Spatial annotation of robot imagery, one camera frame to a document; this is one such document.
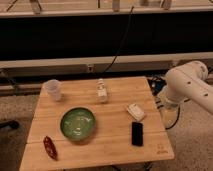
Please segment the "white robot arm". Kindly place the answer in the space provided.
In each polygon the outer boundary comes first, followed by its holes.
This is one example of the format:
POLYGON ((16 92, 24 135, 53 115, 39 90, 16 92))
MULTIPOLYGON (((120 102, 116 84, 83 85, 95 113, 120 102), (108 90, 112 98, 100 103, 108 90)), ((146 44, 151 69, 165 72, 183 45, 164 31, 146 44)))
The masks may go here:
POLYGON ((201 61, 173 67, 165 74, 166 85, 157 94, 164 127, 171 129, 180 116, 180 104, 188 98, 213 115, 213 86, 207 84, 208 68, 201 61))

